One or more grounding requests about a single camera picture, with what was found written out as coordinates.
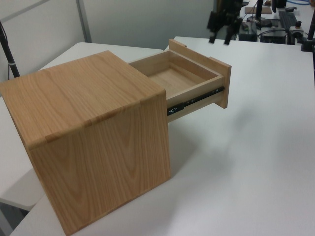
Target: white tabletop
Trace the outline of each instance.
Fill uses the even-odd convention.
[[[248,6],[254,7],[256,2],[257,0],[249,0]],[[301,27],[303,28],[304,32],[308,33],[310,30],[310,25],[311,25],[313,13],[314,13],[314,7],[310,5],[296,5],[289,2],[286,3],[286,7],[291,7],[291,6],[297,7],[297,9],[294,10],[294,15],[298,21],[302,22]],[[277,9],[276,13],[272,12],[272,14],[261,14],[261,17],[266,18],[266,19],[279,19],[279,10],[284,10],[284,8]],[[245,7],[241,8],[240,17],[243,18],[245,16],[244,20],[246,20],[251,15],[252,14],[245,15]]]
[[[110,50],[125,61],[160,52],[159,49],[135,48],[104,44],[77,43],[44,68]],[[0,98],[0,202],[25,210],[44,195],[44,190],[6,108]]]
[[[312,54],[175,39],[232,65],[228,108],[212,104],[170,123],[172,179],[74,236],[314,235]],[[64,235],[46,195],[12,233],[22,235]]]

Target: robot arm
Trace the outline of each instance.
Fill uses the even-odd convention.
[[[207,28],[210,30],[210,43],[214,43],[218,31],[228,26],[224,44],[229,44],[232,36],[238,33],[242,18],[239,17],[243,0],[221,0],[218,12],[211,12]]]

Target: wooden cabinet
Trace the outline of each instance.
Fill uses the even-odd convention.
[[[0,85],[66,235],[171,177],[167,123],[225,108],[230,69],[170,40],[130,64],[106,51]]]

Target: open drawer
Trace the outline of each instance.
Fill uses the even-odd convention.
[[[173,39],[169,50],[129,64],[165,88],[168,122],[211,103],[227,107],[231,66]]]

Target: cabinet side panel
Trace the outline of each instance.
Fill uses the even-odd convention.
[[[31,150],[66,235],[170,178],[166,97]]]

